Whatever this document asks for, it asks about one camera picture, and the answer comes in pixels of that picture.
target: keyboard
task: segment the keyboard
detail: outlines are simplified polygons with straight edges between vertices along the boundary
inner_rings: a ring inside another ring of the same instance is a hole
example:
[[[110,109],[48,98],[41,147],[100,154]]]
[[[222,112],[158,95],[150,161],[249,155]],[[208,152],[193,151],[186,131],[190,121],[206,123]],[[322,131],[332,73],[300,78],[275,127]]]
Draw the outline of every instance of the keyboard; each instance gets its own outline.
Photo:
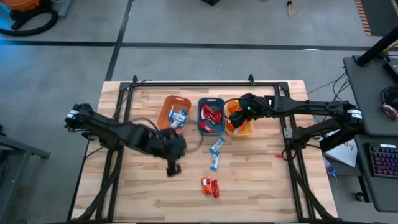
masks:
[[[398,178],[398,146],[367,143],[371,171],[375,177]]]

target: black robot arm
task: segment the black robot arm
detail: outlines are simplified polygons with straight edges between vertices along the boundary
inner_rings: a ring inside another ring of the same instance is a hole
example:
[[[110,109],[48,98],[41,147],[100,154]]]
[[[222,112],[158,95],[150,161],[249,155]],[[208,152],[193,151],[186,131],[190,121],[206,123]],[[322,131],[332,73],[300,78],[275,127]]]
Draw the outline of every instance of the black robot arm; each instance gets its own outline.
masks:
[[[285,129],[284,137],[290,149],[303,149],[306,143],[315,136],[339,130],[334,135],[321,141],[321,148],[326,152],[349,141],[355,134],[363,131],[362,113],[354,105],[345,102],[295,101],[285,96],[258,97],[247,93],[239,98],[241,111],[229,117],[232,125],[237,128],[244,120],[259,118],[280,118],[292,114],[309,114],[331,116],[332,119],[313,126]]]
[[[158,131],[143,124],[119,123],[95,113],[89,104],[74,105],[65,122],[71,131],[87,130],[98,136],[101,145],[108,149],[126,145],[143,154],[167,159],[168,176],[181,172],[175,161],[184,156],[187,145],[174,129]]]

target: orange vacuum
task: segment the orange vacuum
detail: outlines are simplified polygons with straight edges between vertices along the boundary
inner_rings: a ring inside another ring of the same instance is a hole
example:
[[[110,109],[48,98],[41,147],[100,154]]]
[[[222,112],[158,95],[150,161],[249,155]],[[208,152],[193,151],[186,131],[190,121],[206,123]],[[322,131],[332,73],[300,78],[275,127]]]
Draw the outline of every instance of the orange vacuum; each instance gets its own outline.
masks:
[[[58,21],[58,13],[52,9],[51,0],[0,0],[0,2],[11,9],[10,17],[15,21],[11,26],[12,30],[0,29],[0,34],[15,37],[37,35],[51,29]],[[48,23],[32,30],[18,31],[31,18],[43,13],[52,15]]]

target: wooden tabletop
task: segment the wooden tabletop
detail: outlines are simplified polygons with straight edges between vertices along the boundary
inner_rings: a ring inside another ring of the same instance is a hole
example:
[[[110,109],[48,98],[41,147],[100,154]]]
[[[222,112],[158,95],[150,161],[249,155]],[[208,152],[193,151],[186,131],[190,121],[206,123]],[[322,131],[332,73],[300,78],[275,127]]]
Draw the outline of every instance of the wooden tabletop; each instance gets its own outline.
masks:
[[[306,100],[301,80],[287,81],[291,98]],[[120,82],[105,82],[98,113],[112,117]],[[165,98],[182,96],[192,102],[183,135],[187,154],[179,160],[182,173],[168,178],[165,160],[125,148],[114,211],[115,222],[277,222],[297,221],[287,162],[276,158],[284,149],[280,120],[259,119],[248,138],[222,135],[226,143],[220,149],[218,171],[210,171],[209,148],[218,137],[200,141],[197,130],[198,100],[219,97],[224,100],[245,93],[275,95],[273,87],[144,87],[133,94],[130,118],[149,118],[156,123]],[[311,116],[296,115],[297,126],[313,124]],[[91,142],[88,153],[99,148]],[[303,150],[311,190],[328,212],[337,217],[335,203],[319,149]],[[72,218],[81,215],[100,190],[106,149],[90,156],[81,175]],[[220,197],[206,196],[200,178],[210,175],[218,180]],[[308,216],[304,199],[304,214]]]

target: concrete floor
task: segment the concrete floor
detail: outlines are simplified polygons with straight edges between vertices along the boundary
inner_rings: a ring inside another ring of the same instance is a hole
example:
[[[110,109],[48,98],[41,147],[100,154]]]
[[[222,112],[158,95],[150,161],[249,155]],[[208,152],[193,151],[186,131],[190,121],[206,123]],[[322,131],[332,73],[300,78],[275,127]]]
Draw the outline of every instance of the concrete floor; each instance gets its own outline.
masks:
[[[63,128],[74,103],[98,104],[114,47],[2,44],[1,40],[116,42],[129,0],[74,1],[67,19],[50,31],[26,38],[0,35],[0,124],[11,138],[51,151],[51,158],[32,159],[10,223],[62,222],[67,218],[87,142]],[[295,6],[301,0],[294,1]],[[344,57],[362,52],[379,37],[363,32],[353,0],[307,0],[288,18],[284,1],[222,0],[210,7],[199,0],[135,0],[123,42],[191,44],[264,44],[348,47],[340,51],[189,49],[122,47],[112,80],[305,80],[307,90],[328,83],[343,72]],[[32,27],[46,15],[27,24]],[[8,27],[0,9],[0,27]],[[341,98],[354,102],[348,88]],[[331,86],[309,95],[331,100]],[[379,213],[372,204],[352,197],[356,178],[339,177],[331,186],[340,218],[394,223],[397,214]]]

